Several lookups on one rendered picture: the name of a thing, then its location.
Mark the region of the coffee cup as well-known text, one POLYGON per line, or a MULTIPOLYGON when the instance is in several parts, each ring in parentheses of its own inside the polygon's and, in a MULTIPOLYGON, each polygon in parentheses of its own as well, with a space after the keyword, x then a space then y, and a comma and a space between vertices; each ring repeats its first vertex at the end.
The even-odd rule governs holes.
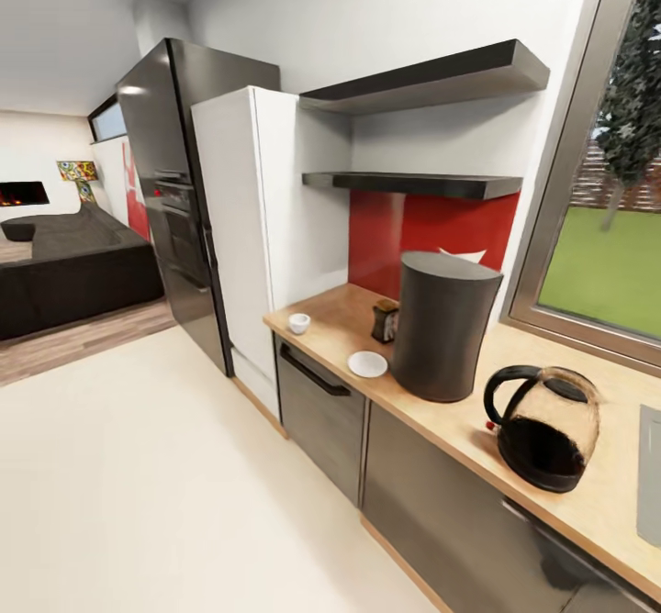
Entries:
POLYGON ((289 319, 289 324, 291 324, 291 329, 295 331, 295 333, 305 333, 309 326, 309 315, 293 315, 289 319))

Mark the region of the saucer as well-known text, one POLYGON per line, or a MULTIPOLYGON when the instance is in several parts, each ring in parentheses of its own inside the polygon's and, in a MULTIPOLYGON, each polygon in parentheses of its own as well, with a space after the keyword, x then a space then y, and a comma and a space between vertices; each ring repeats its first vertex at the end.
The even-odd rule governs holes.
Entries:
POLYGON ((353 373, 364 377, 383 375, 389 367, 389 363, 377 353, 371 351, 358 351, 349 360, 349 366, 353 373))

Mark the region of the electric kettle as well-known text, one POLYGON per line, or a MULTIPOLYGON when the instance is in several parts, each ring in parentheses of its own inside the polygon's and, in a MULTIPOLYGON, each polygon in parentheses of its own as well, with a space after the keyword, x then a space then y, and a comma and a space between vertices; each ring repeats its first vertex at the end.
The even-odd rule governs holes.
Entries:
POLYGON ((532 364, 491 375, 483 394, 486 427, 498 434, 499 451, 523 480, 544 491, 570 493, 588 467, 600 431, 600 408, 611 400, 577 371, 532 364), (510 379, 524 379, 501 416, 493 393, 510 379))

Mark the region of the bottle of coffee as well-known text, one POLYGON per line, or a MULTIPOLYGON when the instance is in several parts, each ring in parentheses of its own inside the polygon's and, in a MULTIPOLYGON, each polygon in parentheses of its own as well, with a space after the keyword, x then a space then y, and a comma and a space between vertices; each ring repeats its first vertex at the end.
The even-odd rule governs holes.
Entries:
POLYGON ((388 344, 396 338, 398 305, 391 299, 381 300, 374 307, 375 325, 372 337, 381 344, 388 344))

